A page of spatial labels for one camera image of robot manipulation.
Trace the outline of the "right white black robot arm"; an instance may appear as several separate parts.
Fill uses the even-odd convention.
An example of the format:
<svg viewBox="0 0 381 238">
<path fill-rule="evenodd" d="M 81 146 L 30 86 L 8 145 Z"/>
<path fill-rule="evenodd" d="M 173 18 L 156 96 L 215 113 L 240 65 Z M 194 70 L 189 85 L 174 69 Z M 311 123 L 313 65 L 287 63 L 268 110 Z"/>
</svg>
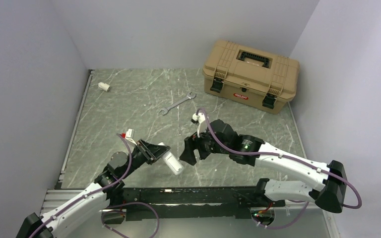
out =
<svg viewBox="0 0 381 238">
<path fill-rule="evenodd" d="M 181 161 L 194 166 L 194 152 L 197 150 L 202 160 L 210 154 L 227 154 L 238 164 L 276 169 L 295 180 L 260 178 L 253 193 L 256 204 L 265 206 L 285 199 L 300 200 L 313 202 L 328 212 L 342 212 L 347 177 L 341 162 L 333 160 L 326 164 L 304 159 L 282 151 L 260 138 L 238 134 L 220 119 L 211 122 L 210 126 L 205 130 L 198 129 L 184 139 Z"/>
</svg>

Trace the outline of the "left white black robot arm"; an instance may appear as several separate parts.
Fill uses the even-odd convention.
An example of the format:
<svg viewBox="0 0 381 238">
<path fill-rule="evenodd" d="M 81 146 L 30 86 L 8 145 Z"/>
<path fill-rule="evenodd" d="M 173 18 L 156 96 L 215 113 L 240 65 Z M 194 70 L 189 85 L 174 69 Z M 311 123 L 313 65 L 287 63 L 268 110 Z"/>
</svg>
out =
<svg viewBox="0 0 381 238">
<path fill-rule="evenodd" d="M 130 143 L 123 139 L 128 152 L 112 155 L 103 171 L 82 192 L 63 205 L 43 214 L 27 216 L 18 238 L 64 238 L 88 217 L 102 209 L 117 208 L 125 203 L 124 179 L 143 164 L 164 161 L 171 169 L 181 168 L 177 157 L 164 143 L 151 144 L 143 140 Z"/>
</svg>

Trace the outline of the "white remote control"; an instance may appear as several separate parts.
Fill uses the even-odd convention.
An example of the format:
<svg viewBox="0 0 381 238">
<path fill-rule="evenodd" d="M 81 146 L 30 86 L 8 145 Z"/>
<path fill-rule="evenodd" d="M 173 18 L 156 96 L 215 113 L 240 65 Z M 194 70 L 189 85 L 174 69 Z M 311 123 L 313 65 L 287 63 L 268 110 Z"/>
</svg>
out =
<svg viewBox="0 0 381 238">
<path fill-rule="evenodd" d="M 179 175 L 183 172 L 184 166 L 180 163 L 179 159 L 170 151 L 165 152 L 160 158 L 174 175 Z"/>
</svg>

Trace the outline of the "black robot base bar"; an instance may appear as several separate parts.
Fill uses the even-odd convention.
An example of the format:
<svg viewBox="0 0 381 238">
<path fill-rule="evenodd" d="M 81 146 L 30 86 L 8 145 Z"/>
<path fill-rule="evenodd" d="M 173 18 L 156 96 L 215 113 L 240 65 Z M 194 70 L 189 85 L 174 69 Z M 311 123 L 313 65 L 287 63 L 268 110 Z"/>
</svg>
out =
<svg viewBox="0 0 381 238">
<path fill-rule="evenodd" d="M 284 207 L 256 195 L 255 186 L 123 188 L 109 196 L 108 208 L 126 211 L 127 221 L 154 218 L 249 219 L 250 211 Z"/>
</svg>

